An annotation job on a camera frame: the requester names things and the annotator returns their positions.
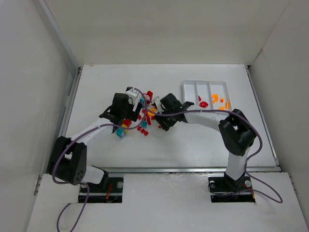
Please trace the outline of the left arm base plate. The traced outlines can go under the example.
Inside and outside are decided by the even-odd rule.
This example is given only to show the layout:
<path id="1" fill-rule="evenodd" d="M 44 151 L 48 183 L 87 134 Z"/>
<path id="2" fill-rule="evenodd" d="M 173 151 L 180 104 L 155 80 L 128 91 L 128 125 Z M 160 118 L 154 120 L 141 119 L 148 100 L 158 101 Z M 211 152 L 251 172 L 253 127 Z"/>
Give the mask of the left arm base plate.
<path id="1" fill-rule="evenodd" d="M 123 176 L 108 177 L 103 185 L 88 183 L 89 196 L 87 203 L 122 203 Z"/>

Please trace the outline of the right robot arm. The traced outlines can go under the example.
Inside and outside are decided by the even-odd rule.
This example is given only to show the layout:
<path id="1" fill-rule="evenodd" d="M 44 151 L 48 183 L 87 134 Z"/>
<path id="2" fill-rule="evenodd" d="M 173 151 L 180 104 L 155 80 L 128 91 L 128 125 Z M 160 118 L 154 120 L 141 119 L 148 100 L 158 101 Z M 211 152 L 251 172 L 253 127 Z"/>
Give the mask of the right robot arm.
<path id="1" fill-rule="evenodd" d="M 196 124 L 218 131 L 229 152 L 224 176 L 209 178 L 209 190 L 215 194 L 237 192 L 244 183 L 247 156 L 256 138 L 255 131 L 248 124 L 241 110 L 205 110 L 194 103 L 181 103 L 173 94 L 156 97 L 158 109 L 155 120 L 168 131 L 177 122 Z"/>

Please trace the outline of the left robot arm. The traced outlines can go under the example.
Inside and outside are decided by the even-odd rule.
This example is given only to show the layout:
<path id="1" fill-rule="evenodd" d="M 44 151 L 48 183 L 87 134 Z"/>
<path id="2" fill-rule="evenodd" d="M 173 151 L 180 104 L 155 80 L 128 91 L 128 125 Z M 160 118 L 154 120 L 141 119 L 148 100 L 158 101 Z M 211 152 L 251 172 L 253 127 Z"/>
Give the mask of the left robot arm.
<path id="1" fill-rule="evenodd" d="M 118 129 L 127 132 L 125 120 L 137 121 L 142 103 L 140 93 L 135 89 L 115 93 L 112 104 L 94 123 L 81 132 L 56 139 L 47 171 L 56 184 L 92 184 L 105 188 L 108 173 L 87 164 L 87 153 L 94 151 L 96 144 L 104 141 Z"/>

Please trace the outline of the red arch lego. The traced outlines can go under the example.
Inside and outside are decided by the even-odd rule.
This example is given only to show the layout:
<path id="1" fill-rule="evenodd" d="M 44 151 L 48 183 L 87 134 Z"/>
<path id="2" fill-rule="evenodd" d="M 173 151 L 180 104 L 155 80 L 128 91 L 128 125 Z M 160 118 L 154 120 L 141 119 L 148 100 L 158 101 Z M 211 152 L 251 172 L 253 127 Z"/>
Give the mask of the red arch lego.
<path id="1" fill-rule="evenodd" d="M 207 108 L 209 106 L 209 104 L 205 101 L 202 101 L 199 103 L 199 106 L 202 107 L 202 108 Z"/>

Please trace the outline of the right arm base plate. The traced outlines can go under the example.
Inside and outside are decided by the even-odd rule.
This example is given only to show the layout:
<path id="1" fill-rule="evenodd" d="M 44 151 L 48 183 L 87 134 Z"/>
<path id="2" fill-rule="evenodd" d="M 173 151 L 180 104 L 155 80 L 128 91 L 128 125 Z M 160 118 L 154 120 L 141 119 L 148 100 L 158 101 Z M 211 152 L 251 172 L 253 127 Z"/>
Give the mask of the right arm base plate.
<path id="1" fill-rule="evenodd" d="M 212 203 L 255 203 L 251 179 L 244 176 L 240 181 L 225 176 L 208 177 L 208 191 Z"/>

